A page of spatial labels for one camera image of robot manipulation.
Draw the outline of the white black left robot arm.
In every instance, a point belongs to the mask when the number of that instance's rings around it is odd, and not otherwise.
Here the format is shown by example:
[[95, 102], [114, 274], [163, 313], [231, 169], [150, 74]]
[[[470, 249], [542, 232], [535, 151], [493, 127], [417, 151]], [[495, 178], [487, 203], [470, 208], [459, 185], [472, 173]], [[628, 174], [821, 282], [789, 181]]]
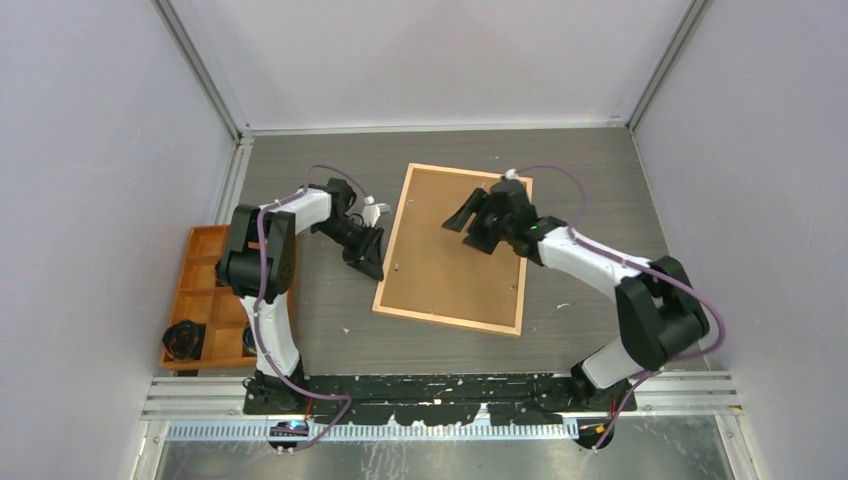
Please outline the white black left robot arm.
[[384, 278], [384, 230], [377, 222], [389, 208], [367, 195], [355, 213], [356, 199], [347, 181], [331, 178], [269, 204], [239, 205], [233, 211], [216, 279], [231, 288], [248, 315], [256, 352], [248, 397], [269, 400], [284, 414], [298, 412], [310, 396], [288, 306], [298, 236], [322, 233], [341, 246], [346, 265], [375, 281]]

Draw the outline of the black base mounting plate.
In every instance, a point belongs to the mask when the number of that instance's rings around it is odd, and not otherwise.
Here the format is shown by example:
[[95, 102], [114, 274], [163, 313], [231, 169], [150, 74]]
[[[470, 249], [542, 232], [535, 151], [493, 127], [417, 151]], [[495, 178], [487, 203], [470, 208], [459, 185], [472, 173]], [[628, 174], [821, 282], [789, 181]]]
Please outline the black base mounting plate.
[[590, 398], [571, 378], [552, 373], [447, 375], [314, 375], [295, 380], [298, 391], [260, 372], [242, 380], [244, 412], [293, 414], [327, 425], [468, 425], [481, 414], [496, 426], [548, 425], [565, 413], [609, 415], [636, 401], [626, 381]]

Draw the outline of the orange compartment tray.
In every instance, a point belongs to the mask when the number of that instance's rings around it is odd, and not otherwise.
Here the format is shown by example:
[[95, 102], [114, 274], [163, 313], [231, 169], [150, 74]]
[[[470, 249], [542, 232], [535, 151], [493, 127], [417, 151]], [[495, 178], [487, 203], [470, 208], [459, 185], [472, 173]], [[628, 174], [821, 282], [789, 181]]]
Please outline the orange compartment tray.
[[173, 326], [190, 320], [200, 326], [201, 338], [186, 359], [163, 349], [159, 364], [171, 371], [254, 369], [256, 356], [243, 344], [248, 315], [232, 289], [218, 285], [215, 267], [228, 234], [226, 225], [196, 226], [188, 236], [174, 302], [168, 320]]

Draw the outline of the aluminium rail front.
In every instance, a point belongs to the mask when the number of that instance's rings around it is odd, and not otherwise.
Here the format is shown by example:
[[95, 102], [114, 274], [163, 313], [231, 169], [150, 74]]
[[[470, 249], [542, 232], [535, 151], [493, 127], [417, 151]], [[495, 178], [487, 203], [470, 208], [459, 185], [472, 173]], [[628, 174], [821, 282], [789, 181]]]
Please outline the aluminium rail front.
[[608, 440], [628, 417], [738, 416], [730, 376], [672, 371], [579, 400], [562, 374], [312, 376], [300, 392], [255, 377], [158, 377], [142, 418], [186, 441]]

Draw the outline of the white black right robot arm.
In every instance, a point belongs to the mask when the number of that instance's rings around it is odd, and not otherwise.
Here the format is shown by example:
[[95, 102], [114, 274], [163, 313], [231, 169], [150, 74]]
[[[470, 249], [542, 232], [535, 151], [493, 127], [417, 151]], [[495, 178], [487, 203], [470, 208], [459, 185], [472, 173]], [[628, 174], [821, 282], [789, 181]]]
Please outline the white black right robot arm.
[[487, 254], [505, 242], [518, 256], [567, 273], [613, 301], [618, 336], [570, 370], [572, 400], [584, 410], [598, 409], [612, 387], [660, 370], [710, 331], [679, 261], [624, 254], [562, 219], [539, 215], [517, 179], [474, 189], [442, 226], [464, 232], [464, 244]]

